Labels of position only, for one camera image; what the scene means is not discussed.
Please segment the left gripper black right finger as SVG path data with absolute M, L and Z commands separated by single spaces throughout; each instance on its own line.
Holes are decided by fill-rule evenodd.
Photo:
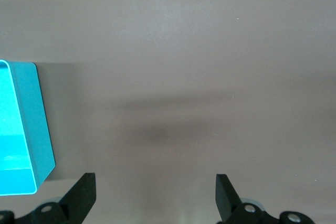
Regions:
M 253 203 L 242 202 L 225 174 L 216 175 L 215 201 L 221 217 L 220 223 L 314 223 L 300 212 L 284 211 L 275 218 Z

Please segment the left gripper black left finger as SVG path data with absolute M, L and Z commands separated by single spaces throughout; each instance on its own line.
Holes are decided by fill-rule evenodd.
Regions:
M 96 175 L 85 173 L 59 202 L 38 206 L 16 223 L 83 223 L 96 201 Z

